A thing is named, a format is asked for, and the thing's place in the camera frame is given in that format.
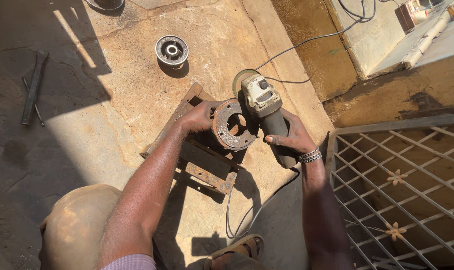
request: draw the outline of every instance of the bracelet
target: bracelet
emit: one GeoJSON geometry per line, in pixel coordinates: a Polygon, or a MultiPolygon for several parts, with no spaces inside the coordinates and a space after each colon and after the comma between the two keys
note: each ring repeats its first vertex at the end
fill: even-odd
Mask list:
{"type": "Polygon", "coordinates": [[[308,153],[308,154],[300,155],[300,156],[298,157],[298,160],[304,159],[304,158],[306,158],[306,157],[308,157],[308,156],[314,154],[314,153],[317,152],[317,151],[319,151],[319,147],[317,147],[316,149],[314,149],[314,151],[312,151],[312,152],[310,152],[310,153],[308,153]]]}
{"type": "Polygon", "coordinates": [[[298,161],[300,163],[311,163],[311,162],[316,161],[316,160],[321,159],[321,158],[322,158],[322,153],[318,152],[315,155],[309,156],[309,157],[300,158],[300,156],[299,156],[298,157],[298,161]]]}

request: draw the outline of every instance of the white metal grille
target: white metal grille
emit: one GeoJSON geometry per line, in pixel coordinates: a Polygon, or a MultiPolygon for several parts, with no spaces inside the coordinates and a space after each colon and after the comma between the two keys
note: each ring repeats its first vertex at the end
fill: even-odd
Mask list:
{"type": "Polygon", "coordinates": [[[358,270],[454,267],[454,115],[335,129],[326,170],[358,270]]]}

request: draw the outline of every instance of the hand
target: hand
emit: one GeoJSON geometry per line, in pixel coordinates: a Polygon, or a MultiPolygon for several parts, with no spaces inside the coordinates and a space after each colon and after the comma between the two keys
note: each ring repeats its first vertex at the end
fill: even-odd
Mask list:
{"type": "Polygon", "coordinates": [[[288,147],[294,150],[297,155],[303,155],[314,151],[317,146],[305,129],[300,118],[295,114],[289,113],[284,108],[280,108],[280,112],[284,119],[290,124],[288,136],[267,135],[265,141],[274,145],[288,147]]]}
{"type": "Polygon", "coordinates": [[[210,130],[212,122],[210,116],[215,109],[225,101],[202,101],[199,105],[195,106],[192,110],[180,117],[179,122],[188,133],[197,133],[200,131],[210,130]]]}

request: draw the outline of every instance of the man's left arm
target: man's left arm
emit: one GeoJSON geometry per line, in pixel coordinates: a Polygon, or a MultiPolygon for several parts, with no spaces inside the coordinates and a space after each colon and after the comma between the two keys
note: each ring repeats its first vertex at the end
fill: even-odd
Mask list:
{"type": "Polygon", "coordinates": [[[172,185],[182,143],[190,133],[211,129],[210,115],[220,103],[203,101],[179,118],[128,180],[105,226],[97,269],[126,255],[153,257],[152,237],[172,185]]]}

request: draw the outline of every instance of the man's left hand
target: man's left hand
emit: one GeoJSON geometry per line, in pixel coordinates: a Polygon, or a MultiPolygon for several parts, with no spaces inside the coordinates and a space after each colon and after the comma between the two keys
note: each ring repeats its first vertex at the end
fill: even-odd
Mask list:
{"type": "Polygon", "coordinates": [[[210,130],[212,128],[210,116],[224,102],[204,100],[177,121],[182,124],[189,134],[210,130]]]}

